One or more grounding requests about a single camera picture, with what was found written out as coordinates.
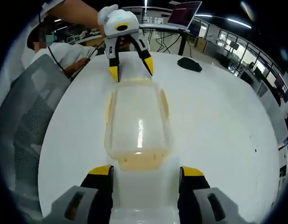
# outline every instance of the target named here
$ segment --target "plastic lid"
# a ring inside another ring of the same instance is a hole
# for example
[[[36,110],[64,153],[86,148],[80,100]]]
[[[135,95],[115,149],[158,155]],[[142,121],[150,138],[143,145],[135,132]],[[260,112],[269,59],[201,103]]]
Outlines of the plastic lid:
[[[107,110],[105,149],[123,170],[156,169],[170,152],[169,108],[149,79],[116,85]]]

